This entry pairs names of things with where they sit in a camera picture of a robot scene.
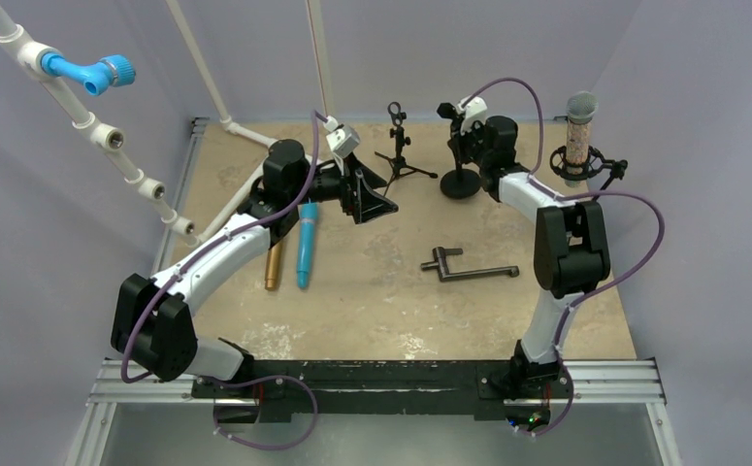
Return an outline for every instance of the tripod stand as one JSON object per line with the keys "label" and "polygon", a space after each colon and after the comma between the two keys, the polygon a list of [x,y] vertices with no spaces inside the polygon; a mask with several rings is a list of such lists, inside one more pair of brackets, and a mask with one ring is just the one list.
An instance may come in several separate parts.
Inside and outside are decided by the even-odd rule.
{"label": "tripod stand", "polygon": [[438,178],[438,174],[421,170],[420,168],[407,164],[407,159],[402,155],[404,146],[409,146],[410,144],[410,139],[408,136],[404,135],[404,126],[402,126],[405,118],[407,118],[407,114],[401,111],[401,104],[398,102],[390,102],[390,105],[387,106],[387,112],[393,119],[394,127],[390,128],[390,139],[396,140],[396,156],[388,157],[382,153],[376,152],[377,157],[383,158],[390,164],[390,170],[392,171],[390,181],[387,182],[387,187],[384,189],[384,195],[387,194],[390,184],[400,178],[412,175],[413,173],[427,175],[433,179]]}

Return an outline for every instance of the blue tube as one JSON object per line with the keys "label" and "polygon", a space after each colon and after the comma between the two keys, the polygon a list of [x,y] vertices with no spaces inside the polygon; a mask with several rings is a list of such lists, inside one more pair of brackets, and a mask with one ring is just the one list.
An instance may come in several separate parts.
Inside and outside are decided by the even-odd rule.
{"label": "blue tube", "polygon": [[122,55],[105,56],[93,65],[77,65],[58,53],[46,53],[41,59],[45,73],[63,76],[84,86],[90,95],[101,95],[108,87],[128,85],[136,80],[136,71]]}
{"label": "blue tube", "polygon": [[310,202],[301,208],[301,233],[299,234],[299,260],[296,265],[298,286],[307,288],[312,267],[312,249],[315,243],[315,225],[318,223],[318,204]]}

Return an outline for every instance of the robotic arm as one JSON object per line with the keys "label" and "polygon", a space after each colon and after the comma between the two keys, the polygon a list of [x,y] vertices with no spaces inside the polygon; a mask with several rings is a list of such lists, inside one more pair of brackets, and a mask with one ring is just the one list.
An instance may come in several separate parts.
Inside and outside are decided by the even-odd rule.
{"label": "robotic arm", "polygon": [[536,226],[533,265],[541,287],[530,327],[516,343],[509,372],[493,381],[507,390],[523,383],[554,380],[559,374],[556,334],[562,346],[575,313],[562,322],[568,305],[609,275],[604,215],[598,202],[567,202],[536,185],[530,170],[515,159],[518,125],[506,116],[486,117],[481,98],[443,103],[439,115],[451,120],[447,145],[457,163],[478,166],[481,187]]}
{"label": "robotic arm", "polygon": [[[375,192],[386,181],[358,161],[353,150],[360,140],[349,126],[330,118],[325,126],[335,129],[327,136],[333,160],[316,168],[308,196],[314,202],[339,200],[342,211],[356,224],[398,211],[398,206]],[[262,177],[256,180],[248,199],[223,228],[229,234],[236,228],[271,216],[297,198],[307,181],[309,163],[301,144],[282,140],[270,146]],[[133,274],[121,285],[115,310],[111,344],[124,352],[133,327],[148,302],[190,257],[201,251],[181,279],[160,297],[151,316],[136,336],[132,358],[162,381],[186,373],[230,381],[237,376],[246,357],[241,347],[225,340],[195,335],[192,318],[207,298],[229,277],[253,258],[278,243],[298,222],[298,210],[265,226],[252,227],[212,247],[213,236],[179,263],[150,279]]]}

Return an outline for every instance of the blue valve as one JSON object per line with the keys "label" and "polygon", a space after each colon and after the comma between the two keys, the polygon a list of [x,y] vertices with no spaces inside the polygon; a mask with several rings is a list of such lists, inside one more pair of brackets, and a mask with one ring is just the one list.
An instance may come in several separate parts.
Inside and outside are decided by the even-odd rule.
{"label": "blue valve", "polygon": [[84,86],[90,95],[101,95],[108,87],[121,87],[136,80],[136,70],[124,55],[110,55],[93,65],[77,65],[58,53],[45,53],[42,69],[51,76],[69,78]]}

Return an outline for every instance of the round black base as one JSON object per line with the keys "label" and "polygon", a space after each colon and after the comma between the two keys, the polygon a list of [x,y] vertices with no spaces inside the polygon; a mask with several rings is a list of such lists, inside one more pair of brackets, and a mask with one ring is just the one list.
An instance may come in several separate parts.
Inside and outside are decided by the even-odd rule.
{"label": "round black base", "polygon": [[461,180],[455,170],[441,177],[441,192],[450,199],[467,199],[481,189],[481,177],[473,170],[461,169]]}

